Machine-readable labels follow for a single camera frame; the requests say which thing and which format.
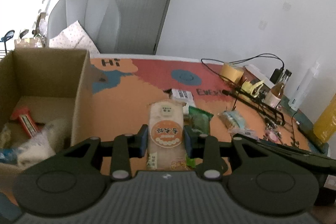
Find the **yellow plastic bottle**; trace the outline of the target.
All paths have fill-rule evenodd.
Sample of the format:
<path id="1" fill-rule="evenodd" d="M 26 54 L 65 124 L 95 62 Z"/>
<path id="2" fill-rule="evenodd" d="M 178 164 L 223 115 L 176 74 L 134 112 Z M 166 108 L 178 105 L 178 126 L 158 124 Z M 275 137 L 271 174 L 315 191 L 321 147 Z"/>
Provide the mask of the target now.
<path id="1" fill-rule="evenodd" d="M 335 97 L 336 95 L 333 96 L 329 105 L 326 107 L 326 109 L 322 112 L 318 120 L 313 125 L 313 133 L 322 143 L 327 143 L 328 140 L 335 133 L 335 127 L 336 127 Z"/>

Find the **orange label bread pack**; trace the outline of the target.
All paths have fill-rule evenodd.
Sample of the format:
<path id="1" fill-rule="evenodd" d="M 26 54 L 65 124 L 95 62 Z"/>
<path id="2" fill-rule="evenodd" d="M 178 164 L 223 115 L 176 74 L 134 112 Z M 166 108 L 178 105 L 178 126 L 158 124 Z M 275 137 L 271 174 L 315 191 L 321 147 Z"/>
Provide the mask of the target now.
<path id="1" fill-rule="evenodd" d="M 184 102 L 171 99 L 150 105 L 147 142 L 149 170 L 187 170 L 183 106 Z"/>

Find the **bright green snack packet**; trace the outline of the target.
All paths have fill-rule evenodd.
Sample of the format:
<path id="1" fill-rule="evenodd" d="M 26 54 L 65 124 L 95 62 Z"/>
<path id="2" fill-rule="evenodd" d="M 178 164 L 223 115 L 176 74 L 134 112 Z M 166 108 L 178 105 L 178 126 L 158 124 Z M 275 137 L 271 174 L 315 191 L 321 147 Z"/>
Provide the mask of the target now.
<path id="1" fill-rule="evenodd" d="M 196 167 L 196 163 L 195 163 L 195 159 L 190 159 L 187 155 L 186 155 L 186 166 L 189 168 L 194 169 Z"/>

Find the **dotted white cushion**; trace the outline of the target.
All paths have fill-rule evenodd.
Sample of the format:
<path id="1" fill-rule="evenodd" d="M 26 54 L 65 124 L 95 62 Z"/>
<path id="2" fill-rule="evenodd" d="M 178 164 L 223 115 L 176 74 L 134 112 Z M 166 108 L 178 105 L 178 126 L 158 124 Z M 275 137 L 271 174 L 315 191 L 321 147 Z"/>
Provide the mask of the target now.
<path id="1" fill-rule="evenodd" d="M 72 23 L 60 34 L 52 39 L 49 39 L 50 48 L 66 48 L 66 49 L 85 49 L 92 54 L 99 54 L 94 42 L 86 33 L 79 21 Z"/>

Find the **white power strip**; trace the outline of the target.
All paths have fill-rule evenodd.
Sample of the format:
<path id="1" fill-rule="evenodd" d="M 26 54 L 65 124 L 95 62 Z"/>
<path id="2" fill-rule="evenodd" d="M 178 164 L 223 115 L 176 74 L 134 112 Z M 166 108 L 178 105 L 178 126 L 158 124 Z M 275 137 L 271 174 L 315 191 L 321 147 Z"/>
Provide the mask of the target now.
<path id="1" fill-rule="evenodd" d="M 248 65 L 244 65 L 244 68 L 251 73 L 252 75 L 254 75 L 257 79 L 259 79 L 260 81 L 264 81 L 264 84 L 268 87 L 268 88 L 272 88 L 274 87 L 274 83 L 272 83 L 270 81 L 270 79 L 268 77 L 266 77 L 266 75 L 264 75 L 260 69 L 258 69 L 256 66 L 254 66 L 253 64 L 248 64 Z"/>

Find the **dark green snack packet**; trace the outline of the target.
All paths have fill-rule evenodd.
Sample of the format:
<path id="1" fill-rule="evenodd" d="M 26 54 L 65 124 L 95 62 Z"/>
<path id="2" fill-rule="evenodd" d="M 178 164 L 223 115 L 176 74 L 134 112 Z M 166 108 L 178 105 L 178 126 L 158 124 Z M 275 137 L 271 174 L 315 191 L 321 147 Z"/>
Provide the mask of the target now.
<path id="1" fill-rule="evenodd" d="M 210 121 L 213 114 L 197 107 L 189 106 L 190 123 L 193 130 L 210 135 Z"/>

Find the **black charger plug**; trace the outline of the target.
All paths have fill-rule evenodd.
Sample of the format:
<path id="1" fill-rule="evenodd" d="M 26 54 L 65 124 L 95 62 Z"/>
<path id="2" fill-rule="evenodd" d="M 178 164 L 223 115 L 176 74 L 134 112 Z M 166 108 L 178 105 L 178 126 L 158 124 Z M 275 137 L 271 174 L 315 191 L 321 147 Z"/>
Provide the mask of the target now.
<path id="1" fill-rule="evenodd" d="M 282 73 L 284 71 L 284 68 L 276 68 L 271 77 L 270 77 L 270 82 L 273 83 L 273 84 L 276 84 L 278 83 L 278 81 L 280 80 L 281 76 L 282 76 Z"/>

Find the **colourful cat table mat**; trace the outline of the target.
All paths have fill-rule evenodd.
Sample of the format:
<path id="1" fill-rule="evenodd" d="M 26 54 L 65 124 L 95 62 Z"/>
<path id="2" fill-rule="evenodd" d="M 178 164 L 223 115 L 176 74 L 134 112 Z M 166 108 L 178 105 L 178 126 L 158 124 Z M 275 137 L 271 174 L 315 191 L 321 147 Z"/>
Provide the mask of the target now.
<path id="1" fill-rule="evenodd" d="M 110 140 L 117 135 L 134 133 L 149 123 L 150 105 L 168 99 L 168 90 L 192 92 L 195 106 L 214 115 L 227 110 L 232 99 L 221 90 L 227 85 L 200 63 L 150 60 L 129 57 L 90 59 L 91 128 L 78 136 L 75 144 L 96 136 Z M 98 200 L 108 185 L 101 164 L 112 151 L 100 145 L 86 159 L 88 145 L 73 153 L 43 164 L 25 174 L 18 189 L 28 200 L 43 206 L 59 205 L 59 213 L 68 214 Z"/>

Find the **white black-label snack pack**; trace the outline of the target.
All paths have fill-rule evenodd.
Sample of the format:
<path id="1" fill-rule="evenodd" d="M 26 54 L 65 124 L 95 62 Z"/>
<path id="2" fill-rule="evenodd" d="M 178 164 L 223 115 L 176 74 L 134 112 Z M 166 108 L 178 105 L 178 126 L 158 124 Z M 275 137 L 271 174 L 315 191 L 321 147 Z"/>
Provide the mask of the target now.
<path id="1" fill-rule="evenodd" d="M 170 99 L 185 102 L 185 104 L 195 107 L 194 96 L 192 92 L 181 89 L 171 89 Z"/>

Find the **blue snack packet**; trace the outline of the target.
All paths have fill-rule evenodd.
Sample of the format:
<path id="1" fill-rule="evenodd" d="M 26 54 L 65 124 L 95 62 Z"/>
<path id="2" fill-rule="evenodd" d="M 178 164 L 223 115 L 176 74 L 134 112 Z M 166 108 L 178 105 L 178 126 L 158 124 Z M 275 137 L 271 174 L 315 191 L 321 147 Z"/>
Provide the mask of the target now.
<path id="1" fill-rule="evenodd" d="M 0 149 L 0 163 L 3 164 L 17 164 L 18 153 L 15 148 L 1 148 Z"/>

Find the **long white bread pack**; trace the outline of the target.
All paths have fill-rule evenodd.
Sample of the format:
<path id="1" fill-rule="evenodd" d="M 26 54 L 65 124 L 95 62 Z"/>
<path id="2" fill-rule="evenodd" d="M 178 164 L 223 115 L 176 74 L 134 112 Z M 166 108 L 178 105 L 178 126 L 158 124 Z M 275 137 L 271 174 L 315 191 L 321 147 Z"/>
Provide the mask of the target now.
<path id="1" fill-rule="evenodd" d="M 17 166 L 26 169 L 60 152 L 71 137 L 71 123 L 56 119 L 45 124 L 32 139 L 18 148 Z"/>

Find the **cookie pack teal stripe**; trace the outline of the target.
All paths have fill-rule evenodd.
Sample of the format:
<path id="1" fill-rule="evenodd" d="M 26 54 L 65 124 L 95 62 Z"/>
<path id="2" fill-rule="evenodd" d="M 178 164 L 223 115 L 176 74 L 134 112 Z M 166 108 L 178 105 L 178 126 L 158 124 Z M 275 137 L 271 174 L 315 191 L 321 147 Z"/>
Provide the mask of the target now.
<path id="1" fill-rule="evenodd" d="M 244 135 L 250 138 L 256 138 L 256 132 L 247 128 L 245 119 L 236 110 L 223 111 L 218 114 L 219 119 L 227 128 L 229 134 L 234 136 L 235 134 Z"/>

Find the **black rectangular device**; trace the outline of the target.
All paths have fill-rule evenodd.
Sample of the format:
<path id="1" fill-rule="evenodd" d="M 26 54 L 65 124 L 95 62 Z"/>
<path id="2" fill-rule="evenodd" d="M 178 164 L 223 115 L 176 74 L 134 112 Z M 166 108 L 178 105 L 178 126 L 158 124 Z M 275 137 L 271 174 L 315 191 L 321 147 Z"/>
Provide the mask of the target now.
<path id="1" fill-rule="evenodd" d="M 329 145 L 327 143 L 323 143 L 313 132 L 313 126 L 311 124 L 307 124 L 304 121 L 298 122 L 298 130 L 309 143 L 321 154 L 327 155 L 329 151 Z"/>

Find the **red snack packet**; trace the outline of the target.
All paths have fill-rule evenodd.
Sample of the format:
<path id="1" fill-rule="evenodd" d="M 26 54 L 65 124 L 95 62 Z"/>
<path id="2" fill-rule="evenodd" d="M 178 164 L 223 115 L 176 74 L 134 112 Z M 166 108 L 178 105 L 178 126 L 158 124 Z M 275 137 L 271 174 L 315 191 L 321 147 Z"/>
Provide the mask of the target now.
<path id="1" fill-rule="evenodd" d="M 10 116 L 10 120 L 19 122 L 29 139 L 35 137 L 41 131 L 26 106 L 15 109 Z"/>

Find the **brown cardboard box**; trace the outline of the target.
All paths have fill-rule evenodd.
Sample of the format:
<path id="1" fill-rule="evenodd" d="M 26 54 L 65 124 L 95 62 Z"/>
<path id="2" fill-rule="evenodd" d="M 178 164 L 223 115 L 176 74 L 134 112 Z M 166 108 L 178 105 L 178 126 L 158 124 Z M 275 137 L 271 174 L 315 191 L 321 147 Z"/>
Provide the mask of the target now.
<path id="1" fill-rule="evenodd" d="M 26 106 L 40 130 L 56 119 L 71 123 L 71 137 L 91 128 L 91 64 L 86 50 L 17 48 L 1 60 L 1 127 L 10 130 L 10 148 L 30 139 L 21 124 L 11 121 L 15 109 Z M 11 192 L 14 179 L 25 169 L 1 164 L 1 192 Z"/>

